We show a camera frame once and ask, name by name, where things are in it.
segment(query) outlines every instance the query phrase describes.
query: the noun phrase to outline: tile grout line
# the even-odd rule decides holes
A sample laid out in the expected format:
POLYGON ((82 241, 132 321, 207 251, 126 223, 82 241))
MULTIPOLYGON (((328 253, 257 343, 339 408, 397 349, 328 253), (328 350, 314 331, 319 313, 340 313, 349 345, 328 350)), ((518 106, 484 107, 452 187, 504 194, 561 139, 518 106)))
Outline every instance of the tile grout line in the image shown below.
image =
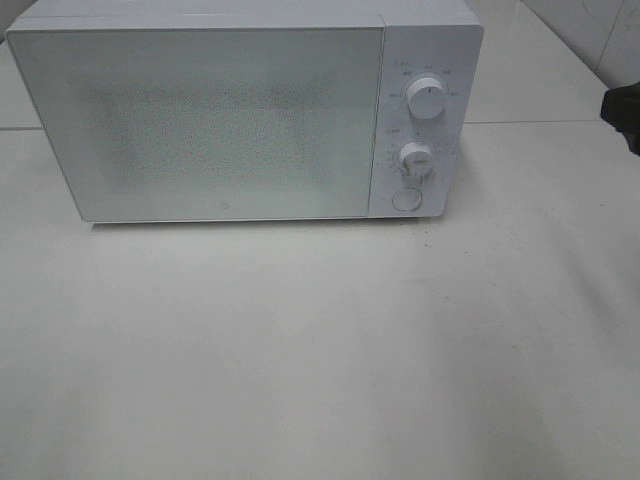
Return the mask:
POLYGON ((616 29, 616 25, 618 25, 618 20, 620 19, 620 14, 622 13, 622 7, 624 7, 624 4, 627 2, 627 0, 621 0, 620 1, 620 6, 618 7, 618 13, 616 13, 616 18, 613 21, 613 25, 611 25, 611 30, 609 31, 609 35, 607 35, 607 40, 604 42, 604 46, 602 47, 602 52, 600 53, 600 56, 598 57, 598 63, 596 63, 596 66, 594 68, 594 73, 597 72, 598 70, 600 70, 600 64, 602 63, 602 59, 604 58, 604 52, 607 51, 607 47, 609 46, 609 41, 611 40, 611 37, 613 35, 613 31, 616 29))

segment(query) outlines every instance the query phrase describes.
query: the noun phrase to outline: timer knob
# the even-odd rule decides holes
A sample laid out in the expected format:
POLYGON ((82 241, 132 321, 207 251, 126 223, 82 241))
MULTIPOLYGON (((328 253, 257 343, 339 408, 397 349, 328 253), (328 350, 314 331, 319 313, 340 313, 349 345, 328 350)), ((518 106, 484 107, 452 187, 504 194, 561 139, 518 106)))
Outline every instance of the timer knob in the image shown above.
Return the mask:
POLYGON ((398 167, 406 177, 426 177, 433 168, 433 162, 433 152, 426 143, 407 143, 398 153, 398 167))
POLYGON ((444 109, 447 93, 444 81, 434 75, 414 80, 406 93, 411 115, 420 120, 437 117, 444 109))

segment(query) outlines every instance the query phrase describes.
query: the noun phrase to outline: white table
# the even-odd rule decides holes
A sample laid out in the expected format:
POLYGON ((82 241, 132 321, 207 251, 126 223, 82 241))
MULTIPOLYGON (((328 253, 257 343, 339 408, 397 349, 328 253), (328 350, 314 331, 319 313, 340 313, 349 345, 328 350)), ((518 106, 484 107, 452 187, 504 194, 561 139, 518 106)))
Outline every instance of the white table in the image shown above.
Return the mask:
POLYGON ((92 227, 0 132, 3 479, 636 480, 640 159, 586 97, 467 125, 435 220, 92 227))

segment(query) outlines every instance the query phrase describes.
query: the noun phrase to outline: white microwave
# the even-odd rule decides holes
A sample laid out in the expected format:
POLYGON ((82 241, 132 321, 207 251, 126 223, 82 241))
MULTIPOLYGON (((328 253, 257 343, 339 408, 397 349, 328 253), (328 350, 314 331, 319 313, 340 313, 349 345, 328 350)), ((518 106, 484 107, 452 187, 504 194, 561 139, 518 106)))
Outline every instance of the white microwave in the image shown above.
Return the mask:
POLYGON ((441 215, 464 0, 39 0, 7 31, 90 222, 441 215))

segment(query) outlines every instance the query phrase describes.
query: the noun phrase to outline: white wall tile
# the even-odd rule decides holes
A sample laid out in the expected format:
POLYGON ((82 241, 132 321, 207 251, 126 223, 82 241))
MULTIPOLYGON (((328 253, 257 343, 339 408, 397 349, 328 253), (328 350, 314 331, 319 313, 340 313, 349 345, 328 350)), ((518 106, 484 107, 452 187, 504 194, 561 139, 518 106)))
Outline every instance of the white wall tile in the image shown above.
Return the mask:
POLYGON ((611 87, 640 82, 640 0, 625 0, 596 73, 611 87))
POLYGON ((623 0, 525 0, 592 69, 596 69, 623 0))

